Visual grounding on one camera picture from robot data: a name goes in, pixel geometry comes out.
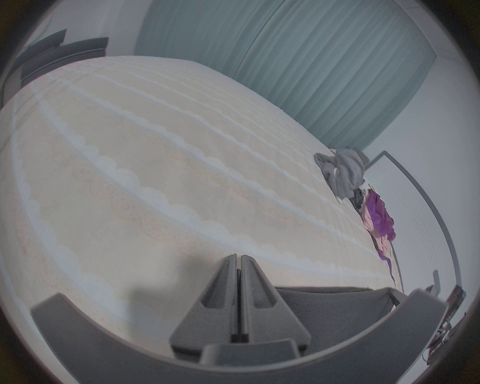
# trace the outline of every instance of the pink garment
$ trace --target pink garment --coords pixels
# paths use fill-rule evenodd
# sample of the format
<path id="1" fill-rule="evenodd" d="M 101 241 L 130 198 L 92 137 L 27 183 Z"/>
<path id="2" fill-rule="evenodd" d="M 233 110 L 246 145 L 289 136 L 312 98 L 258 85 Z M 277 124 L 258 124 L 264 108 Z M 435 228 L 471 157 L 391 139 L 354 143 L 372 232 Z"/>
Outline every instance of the pink garment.
<path id="1" fill-rule="evenodd" d="M 377 242 L 377 248 L 379 251 L 385 255 L 390 251 L 390 242 L 388 241 L 387 235 L 380 236 L 380 233 L 375 229 L 373 226 L 373 221 L 370 216 L 370 212 L 368 212 L 367 205 L 364 204 L 361 209 L 361 218 L 363 220 L 363 224 L 365 225 L 365 229 L 373 236 L 375 241 Z"/>

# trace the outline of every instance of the teal curtain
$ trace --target teal curtain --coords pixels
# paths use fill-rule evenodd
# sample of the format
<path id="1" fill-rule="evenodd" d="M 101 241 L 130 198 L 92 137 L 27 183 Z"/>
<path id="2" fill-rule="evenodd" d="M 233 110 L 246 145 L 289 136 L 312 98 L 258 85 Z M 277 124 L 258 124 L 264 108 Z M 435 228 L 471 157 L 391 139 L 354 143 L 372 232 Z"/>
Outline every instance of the teal curtain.
<path id="1" fill-rule="evenodd" d="M 435 59 L 393 0 L 154 0 L 135 55 L 206 65 L 325 145 L 360 149 L 402 111 Z"/>

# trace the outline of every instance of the purple cloth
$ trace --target purple cloth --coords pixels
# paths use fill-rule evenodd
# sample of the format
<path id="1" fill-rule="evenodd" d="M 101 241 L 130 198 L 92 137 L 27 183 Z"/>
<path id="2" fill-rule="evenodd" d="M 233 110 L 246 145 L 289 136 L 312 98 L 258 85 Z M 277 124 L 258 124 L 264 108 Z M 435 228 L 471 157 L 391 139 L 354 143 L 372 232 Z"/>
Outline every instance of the purple cloth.
<path id="1" fill-rule="evenodd" d="M 395 238 L 393 230 L 393 219 L 385 209 L 385 203 L 380 196 L 373 190 L 368 190 L 367 202 L 365 203 L 372 218 L 373 226 L 380 236 L 387 236 L 392 241 Z"/>
<path id="2" fill-rule="evenodd" d="M 390 269 L 390 277 L 392 278 L 393 283 L 396 284 L 396 283 L 395 283 L 395 278 L 393 277 L 393 274 L 392 274 L 392 261 L 391 261 L 388 257 L 386 257 L 386 256 L 382 253 L 381 250 L 378 251 L 378 256 L 379 256 L 382 260 L 384 260 L 384 261 L 387 262 L 388 268 Z"/>

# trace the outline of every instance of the curtain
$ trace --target curtain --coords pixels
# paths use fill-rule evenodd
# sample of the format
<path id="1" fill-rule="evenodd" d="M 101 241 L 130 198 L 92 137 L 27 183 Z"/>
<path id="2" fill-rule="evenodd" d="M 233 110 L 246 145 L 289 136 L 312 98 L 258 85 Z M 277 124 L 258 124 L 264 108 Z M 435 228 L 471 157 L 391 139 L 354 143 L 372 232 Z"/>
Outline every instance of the curtain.
<path id="1" fill-rule="evenodd" d="M 154 0 L 135 54 L 206 65 L 325 145 L 360 149 L 408 104 L 435 59 L 393 0 Z"/>

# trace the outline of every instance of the white wall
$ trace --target white wall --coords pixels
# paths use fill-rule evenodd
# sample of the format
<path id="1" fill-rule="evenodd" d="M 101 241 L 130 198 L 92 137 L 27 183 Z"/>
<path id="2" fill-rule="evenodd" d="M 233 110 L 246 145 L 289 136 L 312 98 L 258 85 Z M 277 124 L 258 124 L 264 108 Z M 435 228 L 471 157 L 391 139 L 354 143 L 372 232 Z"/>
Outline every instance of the white wall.
<path id="1" fill-rule="evenodd" d="M 364 153 L 373 159 L 383 150 L 418 181 L 452 236 L 467 292 L 456 323 L 480 288 L 480 87 L 471 69 L 437 57 L 417 94 Z M 401 383 L 425 368 L 420 360 Z"/>
<path id="2" fill-rule="evenodd" d="M 107 55 L 132 55 L 152 0 L 63 0 L 29 38 L 26 46 L 67 29 L 63 44 L 108 37 Z"/>

